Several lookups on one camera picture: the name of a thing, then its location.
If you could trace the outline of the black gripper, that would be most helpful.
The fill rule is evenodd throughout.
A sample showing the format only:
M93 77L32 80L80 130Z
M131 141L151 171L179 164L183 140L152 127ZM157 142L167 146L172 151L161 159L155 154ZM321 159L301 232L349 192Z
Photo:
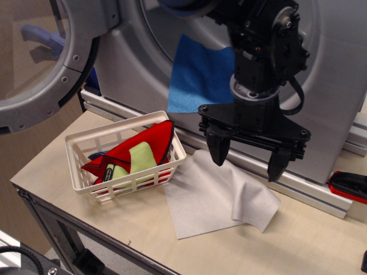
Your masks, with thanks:
M303 159L311 133L287 118L279 98L251 104L235 100L229 104L205 104L198 108L200 131L206 137L212 160L222 166L232 140L272 152L267 173L277 182L291 159Z

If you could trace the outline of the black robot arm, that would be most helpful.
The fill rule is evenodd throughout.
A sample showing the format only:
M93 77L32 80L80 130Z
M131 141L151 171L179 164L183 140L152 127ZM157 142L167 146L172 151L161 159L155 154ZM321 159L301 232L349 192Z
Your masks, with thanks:
M231 141L271 151L267 173L276 182L289 162L302 159L310 132L290 120L303 108L282 109L280 87L290 84L301 100L295 76L307 68L309 52L299 34L295 1L160 1L181 18L207 16L228 30L235 54L230 80L234 101L198 108L200 130L212 160L222 165Z

